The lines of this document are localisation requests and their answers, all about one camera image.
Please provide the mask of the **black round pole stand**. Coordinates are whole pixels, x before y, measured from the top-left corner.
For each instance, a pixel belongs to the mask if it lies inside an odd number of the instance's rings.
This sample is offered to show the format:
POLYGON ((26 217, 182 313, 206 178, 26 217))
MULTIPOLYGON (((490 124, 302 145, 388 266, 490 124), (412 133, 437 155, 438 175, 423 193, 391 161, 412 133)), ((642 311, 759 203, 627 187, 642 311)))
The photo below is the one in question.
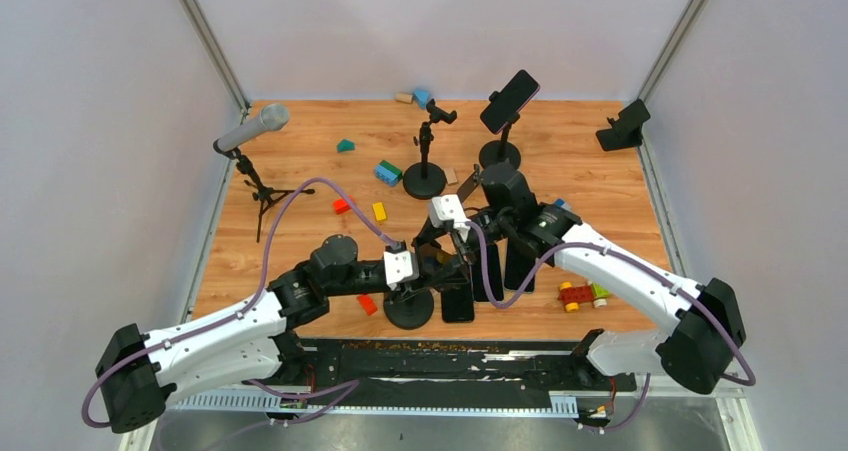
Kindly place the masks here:
POLYGON ((511 122, 506 125, 498 135, 499 139, 486 143, 479 152, 479 162, 483 168, 500 163, 511 162, 515 167, 518 167, 521 162, 521 155, 518 148, 509 142, 509 134, 512 126, 520 119, 520 113, 511 118, 511 122))

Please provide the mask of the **black ball-joint phone stand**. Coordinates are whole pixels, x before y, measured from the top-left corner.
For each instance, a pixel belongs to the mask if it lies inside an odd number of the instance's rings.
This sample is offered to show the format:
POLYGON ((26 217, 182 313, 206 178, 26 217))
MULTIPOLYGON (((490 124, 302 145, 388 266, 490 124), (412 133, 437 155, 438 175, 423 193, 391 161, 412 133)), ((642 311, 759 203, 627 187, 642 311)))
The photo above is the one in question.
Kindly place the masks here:
POLYGON ((390 291, 383 296, 383 310, 388 321, 402 330, 421 328, 429 322, 435 309, 433 290, 415 292, 390 291))

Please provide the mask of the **black stand of phone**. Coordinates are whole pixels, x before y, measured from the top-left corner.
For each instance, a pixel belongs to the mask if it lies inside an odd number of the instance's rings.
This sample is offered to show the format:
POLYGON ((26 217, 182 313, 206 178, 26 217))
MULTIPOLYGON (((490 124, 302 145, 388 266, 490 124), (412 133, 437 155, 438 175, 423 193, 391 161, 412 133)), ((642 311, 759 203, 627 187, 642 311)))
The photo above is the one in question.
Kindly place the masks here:
POLYGON ((432 126, 440 122, 452 124, 458 117, 456 111, 445 111, 434 99, 426 103, 425 110, 429 118, 421 124, 418 135, 413 138, 419 148, 420 161, 407 168, 402 180, 406 193, 418 200, 440 195, 447 183, 443 169, 429 160, 430 146, 434 141, 432 126))

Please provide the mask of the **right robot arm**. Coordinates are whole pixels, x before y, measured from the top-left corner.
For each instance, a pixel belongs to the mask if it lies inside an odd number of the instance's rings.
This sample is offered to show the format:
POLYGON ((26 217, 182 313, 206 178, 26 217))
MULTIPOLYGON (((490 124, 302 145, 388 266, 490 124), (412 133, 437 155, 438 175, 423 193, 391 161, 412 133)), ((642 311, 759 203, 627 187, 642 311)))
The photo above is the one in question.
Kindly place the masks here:
POLYGON ((432 198, 428 219, 414 239, 416 248, 436 245, 447 235, 455 246, 451 261, 427 277, 426 287, 442 290, 448 279, 471 279, 470 267, 489 263, 487 246, 499 240, 518 251, 524 278, 507 300, 490 304, 511 307, 548 265, 580 275, 629 303, 650 319, 652 331, 594 331, 586 351, 571 361, 571 374, 584 388, 596 388, 626 372, 662 372, 678 385, 708 395, 722 380, 753 386, 756 375, 741 352, 747 339, 736 292, 714 277, 706 283, 662 269, 604 237, 572 211, 537 200, 525 178, 508 163, 499 163, 468 179, 482 189, 486 206, 473 215, 458 194, 432 198))

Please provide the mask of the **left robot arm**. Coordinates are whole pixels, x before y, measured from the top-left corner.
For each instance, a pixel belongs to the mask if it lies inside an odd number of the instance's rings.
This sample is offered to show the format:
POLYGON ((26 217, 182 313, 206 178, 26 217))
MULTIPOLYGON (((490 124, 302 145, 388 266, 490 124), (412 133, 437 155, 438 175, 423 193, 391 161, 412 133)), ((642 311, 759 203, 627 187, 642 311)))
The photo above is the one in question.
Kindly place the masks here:
POLYGON ((383 293, 391 301, 430 296, 470 278, 472 257, 438 262, 434 250, 388 247, 361 260, 349 236, 332 235, 309 259, 251 297, 195 321, 143 333, 135 323, 114 332, 95 373, 107 418, 86 424, 116 434, 138 429, 186 397, 224 385, 265 379, 298 382, 306 357, 296 328, 324 316, 332 296, 383 293))

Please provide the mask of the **black desk phone stand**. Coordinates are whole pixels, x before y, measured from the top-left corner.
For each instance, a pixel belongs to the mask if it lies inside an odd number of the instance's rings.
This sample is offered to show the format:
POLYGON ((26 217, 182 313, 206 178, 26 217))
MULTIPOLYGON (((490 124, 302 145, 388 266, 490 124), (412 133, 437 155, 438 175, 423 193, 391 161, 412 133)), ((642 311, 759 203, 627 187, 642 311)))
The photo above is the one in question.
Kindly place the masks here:
POLYGON ((651 114, 642 99, 636 99, 619 113, 616 119, 608 118, 609 127, 598 130, 595 135, 603 151, 637 148, 643 145, 643 125, 651 114))

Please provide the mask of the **purple-edged phone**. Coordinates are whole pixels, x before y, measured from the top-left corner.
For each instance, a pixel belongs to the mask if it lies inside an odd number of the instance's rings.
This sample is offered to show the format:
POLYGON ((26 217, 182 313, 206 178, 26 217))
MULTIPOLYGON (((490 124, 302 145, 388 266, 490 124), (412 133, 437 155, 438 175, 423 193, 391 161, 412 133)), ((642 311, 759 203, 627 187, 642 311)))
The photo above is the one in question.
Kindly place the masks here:
POLYGON ((499 134, 539 92, 539 83, 524 69, 519 70, 500 90, 490 95, 480 120, 492 134, 499 134))

